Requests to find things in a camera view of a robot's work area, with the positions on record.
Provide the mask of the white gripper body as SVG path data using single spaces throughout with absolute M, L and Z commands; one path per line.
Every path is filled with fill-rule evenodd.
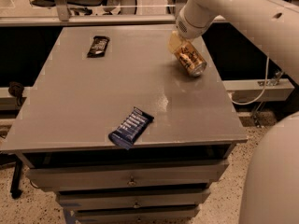
M 193 40 L 204 34 L 216 17 L 210 9 L 188 0 L 177 16 L 176 27 L 181 37 Z

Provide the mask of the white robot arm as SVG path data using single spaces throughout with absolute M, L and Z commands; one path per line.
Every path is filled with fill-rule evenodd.
M 281 0 L 188 0 L 180 36 L 195 39 L 221 15 L 292 80 L 299 81 L 298 6 Z M 255 148 L 239 224 L 299 224 L 299 113 L 278 122 Z

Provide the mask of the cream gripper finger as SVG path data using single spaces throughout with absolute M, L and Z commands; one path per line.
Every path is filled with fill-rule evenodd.
M 183 44 L 183 38 L 178 31 L 173 31 L 168 41 L 168 49 L 172 54 L 178 53 L 181 45 Z

